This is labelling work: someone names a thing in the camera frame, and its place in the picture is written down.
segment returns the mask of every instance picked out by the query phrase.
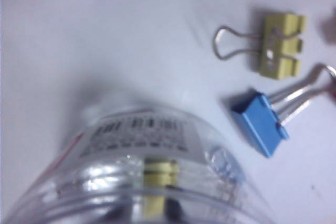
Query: white table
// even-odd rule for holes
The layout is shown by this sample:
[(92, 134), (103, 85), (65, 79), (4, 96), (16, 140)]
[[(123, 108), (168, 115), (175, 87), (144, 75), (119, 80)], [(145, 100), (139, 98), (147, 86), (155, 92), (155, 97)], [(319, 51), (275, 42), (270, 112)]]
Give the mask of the white table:
[[(336, 103), (317, 98), (269, 160), (228, 110), (249, 88), (273, 93), (317, 62), (336, 66), (336, 0), (2, 0), (1, 8), (2, 217), (75, 133), (83, 109), (124, 89), (219, 129), (278, 223), (336, 222)], [(219, 25), (260, 32), (266, 13), (290, 11), (308, 17), (299, 78), (263, 78), (255, 56), (214, 56)], [(248, 45), (233, 38), (227, 50)]]

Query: yellow binder clip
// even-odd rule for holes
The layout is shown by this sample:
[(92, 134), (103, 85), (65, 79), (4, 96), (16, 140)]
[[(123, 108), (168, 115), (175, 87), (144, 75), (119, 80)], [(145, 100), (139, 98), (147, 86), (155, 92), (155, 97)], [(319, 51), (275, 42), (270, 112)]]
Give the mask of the yellow binder clip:
[[(300, 60), (297, 53), (302, 51), (302, 40), (298, 36), (305, 30), (306, 17), (295, 14), (271, 14), (264, 23), (264, 33), (241, 34), (228, 26), (221, 26), (213, 39), (213, 50), (220, 60), (227, 60), (240, 53), (260, 55), (260, 74), (273, 79), (284, 79), (287, 76), (297, 76)], [(218, 43), (224, 32), (230, 32), (238, 37), (262, 40), (261, 50), (239, 49), (226, 55), (218, 51)]]

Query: metal clip handle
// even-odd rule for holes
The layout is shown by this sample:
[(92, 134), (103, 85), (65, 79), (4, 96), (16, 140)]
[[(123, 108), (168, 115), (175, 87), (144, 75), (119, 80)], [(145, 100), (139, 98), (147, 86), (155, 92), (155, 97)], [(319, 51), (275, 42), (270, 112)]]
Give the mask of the metal clip handle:
[[(312, 90), (313, 85), (318, 80), (322, 71), (327, 71), (331, 77), (331, 83), (320, 89)], [(285, 125), (288, 123), (294, 116), (299, 114), (302, 110), (304, 110), (316, 96), (326, 93), (326, 92), (335, 92), (336, 91), (336, 69), (332, 66), (318, 64), (312, 71), (312, 73), (308, 76), (308, 79), (301, 84), (294, 91), (289, 93), (279, 93), (270, 97), (270, 102), (272, 107), (274, 108), (276, 105), (280, 103), (288, 103), (294, 99), (297, 99), (296, 102), (289, 104), (279, 113), (280, 124)]]
[(213, 51), (215, 53), (215, 55), (217, 56), (218, 59), (220, 60), (228, 60), (231, 57), (238, 55), (238, 54), (260, 54), (260, 51), (258, 50), (253, 50), (253, 49), (238, 49), (235, 50), (229, 54), (226, 55), (221, 55), (218, 51), (218, 44), (221, 40), (222, 35), (228, 31), (229, 33), (232, 33), (233, 35), (240, 37), (240, 38), (248, 38), (248, 39), (262, 39), (262, 35), (260, 34), (241, 34), (235, 30), (233, 30), (232, 28), (228, 27), (228, 26), (221, 26), (215, 33), (214, 39), (213, 39)]

